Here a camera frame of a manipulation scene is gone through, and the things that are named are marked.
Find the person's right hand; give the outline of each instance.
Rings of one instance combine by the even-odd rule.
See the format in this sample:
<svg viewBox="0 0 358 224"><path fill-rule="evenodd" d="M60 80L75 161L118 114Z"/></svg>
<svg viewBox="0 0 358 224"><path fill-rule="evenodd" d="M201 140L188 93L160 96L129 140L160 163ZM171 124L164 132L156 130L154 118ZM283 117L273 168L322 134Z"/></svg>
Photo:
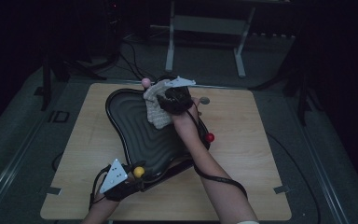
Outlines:
<svg viewBox="0 0 358 224"><path fill-rule="evenodd" d="M198 122L199 122L199 111L198 105L200 104L200 99L192 98L194 104L191 108L188 109L191 116L197 122L194 123L193 119L184 112L181 115L172 115L173 125L175 126L175 130L182 138L184 143L188 146L188 144L193 144L195 142L200 142L199 133L198 133Z"/></svg>

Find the red ball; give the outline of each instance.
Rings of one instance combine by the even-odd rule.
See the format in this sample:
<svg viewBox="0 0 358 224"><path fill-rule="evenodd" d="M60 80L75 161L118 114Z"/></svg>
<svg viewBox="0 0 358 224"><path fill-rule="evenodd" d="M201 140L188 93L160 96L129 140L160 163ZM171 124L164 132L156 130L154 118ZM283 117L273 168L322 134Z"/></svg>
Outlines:
<svg viewBox="0 0 358 224"><path fill-rule="evenodd" d="M205 134L205 140L209 143L212 143L212 141L214 141L214 135L212 133Z"/></svg>

